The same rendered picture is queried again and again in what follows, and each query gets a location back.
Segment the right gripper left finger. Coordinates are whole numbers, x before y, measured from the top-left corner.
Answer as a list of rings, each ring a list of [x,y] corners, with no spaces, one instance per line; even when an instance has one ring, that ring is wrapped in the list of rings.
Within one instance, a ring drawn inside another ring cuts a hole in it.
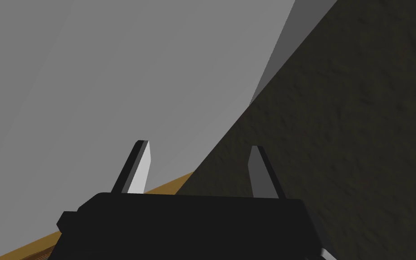
[[[151,164],[149,141],[138,140],[134,144],[111,193],[143,194]]]

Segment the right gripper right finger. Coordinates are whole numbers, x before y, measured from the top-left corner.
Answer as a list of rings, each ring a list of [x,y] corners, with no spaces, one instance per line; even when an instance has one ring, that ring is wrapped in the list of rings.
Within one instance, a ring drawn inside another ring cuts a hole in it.
[[[248,171],[254,198],[286,198],[263,146],[252,146]]]

